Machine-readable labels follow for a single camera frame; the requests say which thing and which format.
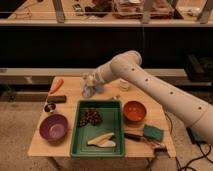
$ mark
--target sponge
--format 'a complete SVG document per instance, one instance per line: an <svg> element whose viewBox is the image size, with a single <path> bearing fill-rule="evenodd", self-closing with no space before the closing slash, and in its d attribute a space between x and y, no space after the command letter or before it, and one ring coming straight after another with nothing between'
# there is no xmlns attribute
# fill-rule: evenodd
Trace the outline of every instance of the sponge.
<svg viewBox="0 0 213 171"><path fill-rule="evenodd" d="M149 126L145 124L143 135L146 138L155 139L159 142L162 142L164 131L154 126Z"/></svg>

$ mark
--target concrete floor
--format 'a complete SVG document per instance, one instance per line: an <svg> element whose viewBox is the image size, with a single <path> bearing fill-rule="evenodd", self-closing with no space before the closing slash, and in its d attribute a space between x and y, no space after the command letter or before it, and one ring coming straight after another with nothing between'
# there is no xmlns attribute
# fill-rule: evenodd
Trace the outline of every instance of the concrete floor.
<svg viewBox="0 0 213 171"><path fill-rule="evenodd" d="M212 100L211 93L197 93L202 98ZM29 157L27 151L37 125L40 113L43 109L46 94L17 95L14 101L8 102L6 93L0 97L0 171L55 171L51 163L43 157ZM201 155L198 147L192 145L183 123L175 116L169 114L173 121L172 137L177 151L177 157L181 165ZM137 171L145 170L146 159L81 159L56 158L65 170L116 170ZM196 170L213 170L213 165L206 159L194 162ZM152 171L173 171L176 169L176 161L171 158L157 160Z"/></svg>

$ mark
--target orange carrot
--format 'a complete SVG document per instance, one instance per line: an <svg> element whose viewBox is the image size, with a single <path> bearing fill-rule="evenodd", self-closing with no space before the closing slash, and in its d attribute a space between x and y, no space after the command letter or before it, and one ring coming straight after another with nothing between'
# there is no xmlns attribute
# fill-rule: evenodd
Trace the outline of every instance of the orange carrot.
<svg viewBox="0 0 213 171"><path fill-rule="evenodd" d="M56 82L56 85L53 87L53 89L50 90L49 94L53 94L63 85L64 80L61 78Z"/></svg>

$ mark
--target black handle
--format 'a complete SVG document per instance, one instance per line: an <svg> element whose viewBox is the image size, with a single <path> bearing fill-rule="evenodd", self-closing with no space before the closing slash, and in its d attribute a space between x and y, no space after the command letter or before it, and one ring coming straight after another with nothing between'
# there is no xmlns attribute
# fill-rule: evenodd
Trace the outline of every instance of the black handle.
<svg viewBox="0 0 213 171"><path fill-rule="evenodd" d="M47 96L47 103L65 103L67 101L67 96Z"/></svg>
<svg viewBox="0 0 213 171"><path fill-rule="evenodd" d="M141 135L136 135L136 134L130 134L130 133L124 133L124 137L125 138L129 138L129 139L132 139L132 140L135 140L135 141L141 141Z"/></svg>

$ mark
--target plastic tray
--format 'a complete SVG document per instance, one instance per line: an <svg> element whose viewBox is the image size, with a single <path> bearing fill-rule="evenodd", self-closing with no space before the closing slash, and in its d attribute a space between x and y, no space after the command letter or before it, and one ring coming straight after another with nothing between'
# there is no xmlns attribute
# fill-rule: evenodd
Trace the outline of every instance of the plastic tray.
<svg viewBox="0 0 213 171"><path fill-rule="evenodd" d="M85 108L95 108L102 117L102 123L92 126L90 123L79 127L79 120ZM99 135L114 132L116 147L88 146L87 141ZM123 115L118 100L81 100L78 103L73 128L70 154L72 157L122 157L125 154Z"/></svg>

